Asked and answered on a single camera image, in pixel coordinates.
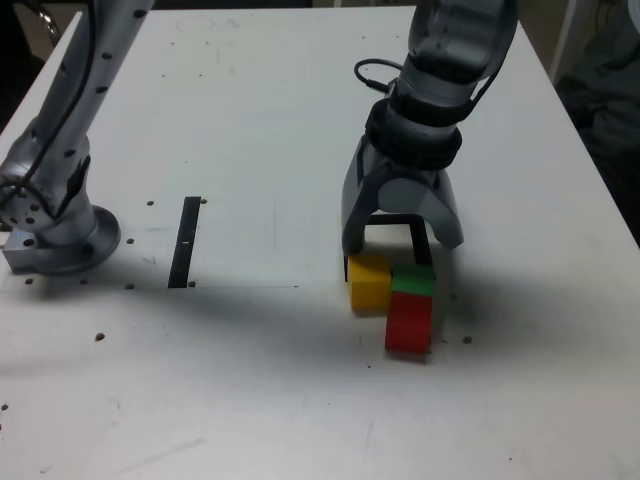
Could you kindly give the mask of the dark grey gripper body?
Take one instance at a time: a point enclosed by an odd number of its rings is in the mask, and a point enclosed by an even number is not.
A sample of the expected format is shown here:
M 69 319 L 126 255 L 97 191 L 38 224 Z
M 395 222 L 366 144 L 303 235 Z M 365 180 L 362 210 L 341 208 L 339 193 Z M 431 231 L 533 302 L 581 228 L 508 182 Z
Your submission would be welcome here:
M 438 187 L 440 185 L 437 171 L 423 171 L 404 166 L 380 152 L 372 144 L 367 145 L 367 179 L 370 178 L 377 180 L 407 178 L 426 184 L 429 187 Z

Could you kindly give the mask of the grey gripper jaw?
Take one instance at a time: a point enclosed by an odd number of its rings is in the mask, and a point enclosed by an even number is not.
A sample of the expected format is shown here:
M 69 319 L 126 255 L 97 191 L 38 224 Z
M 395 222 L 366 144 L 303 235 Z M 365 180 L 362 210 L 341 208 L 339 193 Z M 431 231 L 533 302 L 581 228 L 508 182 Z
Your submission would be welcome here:
M 389 159 L 367 138 L 361 138 L 345 176 L 341 198 L 341 246 L 344 256 L 360 253 L 365 229 L 377 212 L 388 213 L 383 205 L 383 187 L 394 179 Z
M 463 243 L 464 237 L 446 171 L 439 173 L 439 180 L 438 187 L 429 187 L 407 178 L 394 178 L 383 187 L 383 205 L 388 213 L 420 216 L 441 245 L 456 248 Z

